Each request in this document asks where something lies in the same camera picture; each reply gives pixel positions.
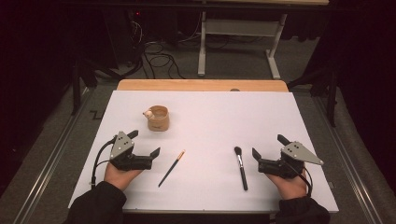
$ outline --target hand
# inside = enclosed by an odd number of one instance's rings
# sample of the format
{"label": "hand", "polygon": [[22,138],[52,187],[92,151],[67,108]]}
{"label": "hand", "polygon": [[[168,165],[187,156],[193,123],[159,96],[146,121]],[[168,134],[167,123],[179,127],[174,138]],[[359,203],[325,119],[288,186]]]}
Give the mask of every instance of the hand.
{"label": "hand", "polygon": [[108,162],[105,172],[105,181],[124,191],[131,181],[142,172],[142,170],[121,171],[111,164],[111,162]]}
{"label": "hand", "polygon": [[283,200],[306,196],[306,184],[299,176],[293,179],[284,179],[277,175],[267,176],[276,185]]}

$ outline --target makeup brush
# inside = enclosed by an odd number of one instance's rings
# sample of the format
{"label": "makeup brush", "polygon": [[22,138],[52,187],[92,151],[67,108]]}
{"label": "makeup brush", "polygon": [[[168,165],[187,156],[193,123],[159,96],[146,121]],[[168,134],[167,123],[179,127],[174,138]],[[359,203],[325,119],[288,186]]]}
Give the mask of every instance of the makeup brush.
{"label": "makeup brush", "polygon": [[242,149],[240,147],[235,147],[233,150],[235,150],[236,156],[238,157],[239,169],[241,170],[242,183],[244,184],[244,190],[248,190],[248,182],[247,182],[247,178],[245,176],[244,163],[242,163]]}

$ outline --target sleeve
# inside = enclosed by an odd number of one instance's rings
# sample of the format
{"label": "sleeve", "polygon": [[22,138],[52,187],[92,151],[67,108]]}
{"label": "sleeve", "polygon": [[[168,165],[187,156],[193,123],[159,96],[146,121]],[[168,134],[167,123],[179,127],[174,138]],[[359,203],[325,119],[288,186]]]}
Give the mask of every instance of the sleeve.
{"label": "sleeve", "polygon": [[118,224],[122,223],[124,193],[102,181],[96,188],[76,198],[69,209],[64,224]]}
{"label": "sleeve", "polygon": [[328,224],[330,214],[310,197],[279,202],[280,211],[276,214],[276,224]]}

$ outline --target person's arm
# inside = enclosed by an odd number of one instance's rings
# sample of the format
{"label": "person's arm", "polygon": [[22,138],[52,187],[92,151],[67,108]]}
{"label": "person's arm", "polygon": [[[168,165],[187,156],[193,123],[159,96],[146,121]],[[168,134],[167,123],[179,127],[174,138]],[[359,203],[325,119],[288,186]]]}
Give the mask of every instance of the person's arm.
{"label": "person's arm", "polygon": [[123,191],[142,171],[119,171],[110,162],[105,180],[73,201],[64,224],[122,223]]}
{"label": "person's arm", "polygon": [[282,197],[279,202],[279,212],[276,214],[276,224],[330,222],[329,212],[314,199],[306,196],[306,184],[299,176],[293,179],[284,179],[276,175],[267,176],[276,185]]}

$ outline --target wooden cup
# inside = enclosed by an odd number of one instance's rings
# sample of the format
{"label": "wooden cup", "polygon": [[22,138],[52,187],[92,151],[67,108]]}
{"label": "wooden cup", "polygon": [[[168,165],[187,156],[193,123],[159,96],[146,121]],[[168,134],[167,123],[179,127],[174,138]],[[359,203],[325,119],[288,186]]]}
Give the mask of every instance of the wooden cup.
{"label": "wooden cup", "polygon": [[169,128],[169,112],[168,108],[163,105],[154,105],[149,108],[152,115],[147,117],[148,128],[154,132],[164,132]]}

